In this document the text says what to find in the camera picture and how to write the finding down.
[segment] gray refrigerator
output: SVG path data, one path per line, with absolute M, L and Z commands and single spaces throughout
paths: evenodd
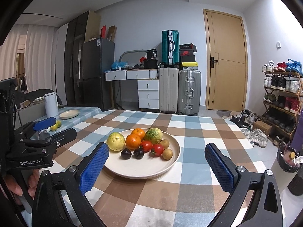
M 83 44 L 82 77 L 84 106 L 99 107 L 102 111 L 111 107 L 110 84 L 104 71 L 109 70 L 115 58 L 115 43 L 97 38 Z

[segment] dining table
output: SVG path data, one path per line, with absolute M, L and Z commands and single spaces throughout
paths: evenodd
M 205 159 L 208 143 L 213 142 L 235 165 L 242 165 L 248 171 L 263 173 L 266 169 L 239 127 L 226 119 L 109 110 L 72 127 L 77 131 L 77 137 L 57 149 L 54 165 L 47 168 L 51 173 L 78 165 L 112 132 L 156 127 L 172 135 L 181 147 L 175 165 L 157 177 L 128 179 L 103 167 L 92 190 L 85 196 L 108 227 L 207 226 L 229 196 Z M 241 223 L 252 193 L 248 191 L 232 226 Z M 62 192 L 62 196 L 74 224 L 79 226 L 68 195 Z

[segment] gray suitcase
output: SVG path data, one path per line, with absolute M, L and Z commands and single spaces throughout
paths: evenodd
M 198 115 L 201 96 L 201 72 L 182 70 L 179 72 L 178 113 Z
M 159 69 L 159 110 L 176 113 L 178 106 L 178 68 Z

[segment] plate of fruit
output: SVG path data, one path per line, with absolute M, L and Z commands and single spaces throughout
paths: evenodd
M 135 128 L 109 135 L 105 166 L 122 177 L 146 179 L 168 171 L 179 159 L 177 140 L 158 128 Z

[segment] blue sneaker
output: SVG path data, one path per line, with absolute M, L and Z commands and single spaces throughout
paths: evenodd
M 288 62 L 286 64 L 287 64 L 287 67 L 285 68 L 285 70 L 287 72 L 297 72 L 300 74 L 300 76 L 302 76 L 301 62 L 288 59 Z

